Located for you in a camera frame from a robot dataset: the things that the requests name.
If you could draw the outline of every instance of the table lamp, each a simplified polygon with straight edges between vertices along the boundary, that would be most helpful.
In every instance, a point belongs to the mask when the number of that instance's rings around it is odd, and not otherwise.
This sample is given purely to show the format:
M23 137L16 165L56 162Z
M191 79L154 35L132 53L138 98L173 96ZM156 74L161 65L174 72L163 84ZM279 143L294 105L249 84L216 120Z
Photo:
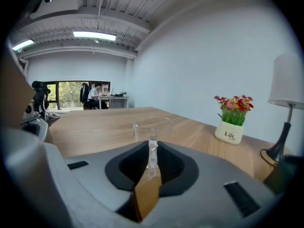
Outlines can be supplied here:
M280 138L273 147L266 150L267 155L278 162L283 157L292 111L294 108L304 109L304 66L296 53L284 53L275 59L268 102L289 108Z

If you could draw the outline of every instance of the black lamp stand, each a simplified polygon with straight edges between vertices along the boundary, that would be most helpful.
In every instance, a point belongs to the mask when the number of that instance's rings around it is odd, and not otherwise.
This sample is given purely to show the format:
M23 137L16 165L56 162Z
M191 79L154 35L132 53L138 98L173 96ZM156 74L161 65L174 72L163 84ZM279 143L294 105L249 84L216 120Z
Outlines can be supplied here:
M291 127L290 120L293 112L293 104L289 104L289 113L287 122L284 123L284 127L279 140L269 150L266 150L267 155L274 161L279 162L284 154L284 146L288 136L289 129Z

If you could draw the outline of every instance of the white lampshade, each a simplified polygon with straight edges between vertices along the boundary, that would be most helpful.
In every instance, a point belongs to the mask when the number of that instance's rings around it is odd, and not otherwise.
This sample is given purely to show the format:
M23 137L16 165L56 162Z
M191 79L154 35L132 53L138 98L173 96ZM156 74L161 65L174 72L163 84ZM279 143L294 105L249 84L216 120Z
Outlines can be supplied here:
M284 53L275 59L268 102L304 109L304 65L296 53Z

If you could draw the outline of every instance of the person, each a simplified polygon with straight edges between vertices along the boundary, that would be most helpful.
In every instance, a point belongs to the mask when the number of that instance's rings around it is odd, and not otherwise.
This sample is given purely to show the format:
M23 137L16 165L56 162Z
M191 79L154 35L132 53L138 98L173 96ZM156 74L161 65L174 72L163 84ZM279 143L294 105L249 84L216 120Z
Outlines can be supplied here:
M99 100L98 100L99 92L98 91L100 89L101 89L101 84L97 83L97 84L95 84L95 87L90 90L88 98L87 98L90 108L97 107L99 109ZM104 101L101 102L101 109L108 109L108 107L106 106L106 103Z

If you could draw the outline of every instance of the flower pot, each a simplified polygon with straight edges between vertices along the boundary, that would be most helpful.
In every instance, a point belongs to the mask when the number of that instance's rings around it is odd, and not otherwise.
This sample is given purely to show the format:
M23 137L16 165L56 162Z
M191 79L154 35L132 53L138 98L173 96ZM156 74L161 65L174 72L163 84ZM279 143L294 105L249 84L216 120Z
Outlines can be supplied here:
M221 121L215 131L216 138L230 144L239 144L243 137L243 126Z

